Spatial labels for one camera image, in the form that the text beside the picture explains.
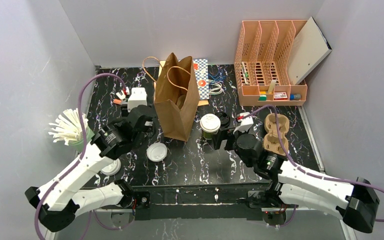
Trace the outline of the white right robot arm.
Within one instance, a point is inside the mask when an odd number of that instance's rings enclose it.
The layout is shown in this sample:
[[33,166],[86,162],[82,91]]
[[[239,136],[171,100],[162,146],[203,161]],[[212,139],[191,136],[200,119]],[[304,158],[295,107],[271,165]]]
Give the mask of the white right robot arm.
[[358,177],[350,183],[330,181],[326,174],[293,165],[285,156],[265,150],[248,131],[230,128],[231,118],[226,113],[215,116],[220,127],[212,134],[214,148],[218,150],[226,141],[226,151],[234,151],[248,168],[270,181],[269,187],[259,193],[262,201],[319,210],[354,230],[373,232],[380,199],[368,180]]

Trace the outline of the cardboard cup carrier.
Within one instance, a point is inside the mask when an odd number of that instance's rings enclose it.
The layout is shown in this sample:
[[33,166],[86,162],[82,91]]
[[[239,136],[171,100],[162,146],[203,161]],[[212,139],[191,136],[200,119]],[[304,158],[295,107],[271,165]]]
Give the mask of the cardboard cup carrier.
[[286,156],[289,150],[289,142],[286,137],[290,120],[283,114],[277,115],[278,124],[274,113],[270,113],[264,120],[266,134],[263,138],[262,146],[265,150]]

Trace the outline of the brown paper bag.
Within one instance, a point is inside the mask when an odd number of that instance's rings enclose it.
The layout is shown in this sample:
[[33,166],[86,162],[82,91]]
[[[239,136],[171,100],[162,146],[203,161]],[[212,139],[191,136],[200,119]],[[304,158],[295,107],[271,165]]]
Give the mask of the brown paper bag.
[[193,58],[178,60],[172,52],[160,67],[158,78],[144,71],[155,82],[153,105],[158,121],[165,137],[187,142],[200,101]]

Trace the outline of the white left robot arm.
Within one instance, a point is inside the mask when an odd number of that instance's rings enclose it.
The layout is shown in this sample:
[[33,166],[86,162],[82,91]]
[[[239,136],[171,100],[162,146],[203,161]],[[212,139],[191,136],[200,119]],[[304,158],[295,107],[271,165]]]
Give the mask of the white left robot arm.
[[82,187],[102,169],[139,148],[148,133],[154,133],[155,110],[148,106],[143,87],[133,87],[127,100],[128,115],[102,127],[78,156],[54,179],[25,191],[36,208],[35,226],[42,224],[55,233],[69,226],[76,217],[105,206],[148,208],[149,193],[135,191],[123,179],[83,190]]

